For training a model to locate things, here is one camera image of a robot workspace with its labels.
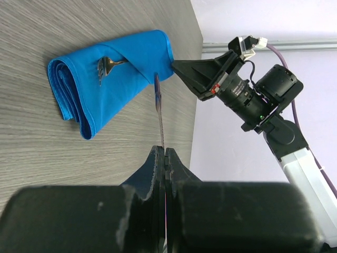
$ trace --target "wall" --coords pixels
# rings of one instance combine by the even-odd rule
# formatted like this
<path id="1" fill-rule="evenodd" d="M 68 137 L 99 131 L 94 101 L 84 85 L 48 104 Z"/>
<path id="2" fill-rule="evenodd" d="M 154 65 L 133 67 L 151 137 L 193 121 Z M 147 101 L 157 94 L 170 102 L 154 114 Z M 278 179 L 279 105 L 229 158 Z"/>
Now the wall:
<path id="1" fill-rule="evenodd" d="M 296 99 L 302 132 L 314 154 L 335 185 L 337 51 L 285 52 L 289 69 L 304 83 Z M 217 55 L 205 54 L 203 58 Z M 271 52 L 258 52 L 254 80 L 260 79 L 278 58 Z M 251 65 L 240 72 L 249 78 Z M 290 107 L 283 116 L 292 120 Z M 263 136 L 245 133 L 243 121 L 218 99 L 198 101 L 196 108 L 190 169 L 202 180 L 286 181 Z"/>
<path id="2" fill-rule="evenodd" d="M 336 0 L 192 0 L 204 42 L 336 38 Z"/>

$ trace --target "folded napkin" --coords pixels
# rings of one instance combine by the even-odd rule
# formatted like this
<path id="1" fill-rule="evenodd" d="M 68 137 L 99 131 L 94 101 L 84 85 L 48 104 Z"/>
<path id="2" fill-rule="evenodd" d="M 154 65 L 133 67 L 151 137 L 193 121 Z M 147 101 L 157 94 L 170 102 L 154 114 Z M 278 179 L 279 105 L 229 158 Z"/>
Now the folded napkin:
<path id="1" fill-rule="evenodd" d="M 108 56 L 128 62 L 113 67 L 99 85 L 97 64 Z M 98 43 L 49 62 L 48 78 L 64 120 L 80 123 L 83 138 L 92 139 L 104 125 L 148 84 L 173 71 L 170 40 L 159 30 Z"/>

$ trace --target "metal fork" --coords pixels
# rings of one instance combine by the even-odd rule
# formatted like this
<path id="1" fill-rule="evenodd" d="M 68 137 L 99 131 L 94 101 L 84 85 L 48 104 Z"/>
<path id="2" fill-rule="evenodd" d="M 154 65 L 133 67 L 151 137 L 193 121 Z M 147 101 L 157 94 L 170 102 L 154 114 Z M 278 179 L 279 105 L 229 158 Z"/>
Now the metal fork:
<path id="1" fill-rule="evenodd" d="M 100 81 L 100 86 L 102 85 L 102 79 L 110 74 L 114 66 L 121 65 L 126 62 L 128 62 L 128 60 L 114 62 L 107 56 L 100 58 L 100 60 L 98 61 L 98 65 L 97 65 L 98 79 Z"/>

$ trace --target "blue cloth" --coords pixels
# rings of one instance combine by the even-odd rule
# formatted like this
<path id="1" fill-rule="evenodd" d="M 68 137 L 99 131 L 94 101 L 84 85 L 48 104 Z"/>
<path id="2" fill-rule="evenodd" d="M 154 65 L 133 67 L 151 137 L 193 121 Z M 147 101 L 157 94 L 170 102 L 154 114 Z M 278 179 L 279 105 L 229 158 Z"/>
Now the blue cloth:
<path id="1" fill-rule="evenodd" d="M 98 81 L 97 64 L 108 56 L 129 62 L 113 67 Z M 161 81 L 173 71 L 170 40 L 159 30 L 98 43 L 49 62 L 48 78 L 64 120 L 80 123 L 83 138 L 93 138 L 104 125 L 148 84 L 155 73 Z"/>

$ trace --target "purple cable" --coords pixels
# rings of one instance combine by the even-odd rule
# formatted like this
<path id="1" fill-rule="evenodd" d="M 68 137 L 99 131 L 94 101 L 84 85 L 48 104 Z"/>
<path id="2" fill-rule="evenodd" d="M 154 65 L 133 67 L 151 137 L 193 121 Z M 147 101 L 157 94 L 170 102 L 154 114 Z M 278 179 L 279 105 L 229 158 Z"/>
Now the purple cable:
<path id="1" fill-rule="evenodd" d="M 286 64 L 285 62 L 285 59 L 283 58 L 282 54 L 280 53 L 279 50 L 277 50 L 273 45 L 270 45 L 270 44 L 267 44 L 267 48 L 269 48 L 272 52 L 274 52 L 278 58 L 280 59 L 280 61 L 282 62 L 282 65 L 288 69 L 288 65 Z M 295 100 L 293 100 L 291 102 L 291 108 L 292 108 L 292 111 L 293 111 L 293 116 L 294 116 L 294 121 L 295 121 L 295 124 L 297 125 L 297 127 L 301 130 L 301 127 L 300 127 L 300 123 L 299 123 L 299 118 L 297 116 L 297 110 L 296 110 L 296 104 L 295 104 Z M 320 163 L 318 162 L 317 158 L 315 157 L 314 153 L 311 151 L 312 155 L 314 156 L 314 159 L 315 159 L 315 163 L 316 165 L 318 166 L 318 168 L 320 169 L 323 177 L 325 178 L 326 182 L 328 183 L 329 187 L 331 188 L 333 194 L 336 196 L 337 198 L 337 190 L 335 188 L 335 186 L 333 185 L 333 183 L 331 182 L 330 178 L 328 177 L 328 175 L 325 173 L 324 170 L 322 170 L 322 166 L 320 165 Z"/>

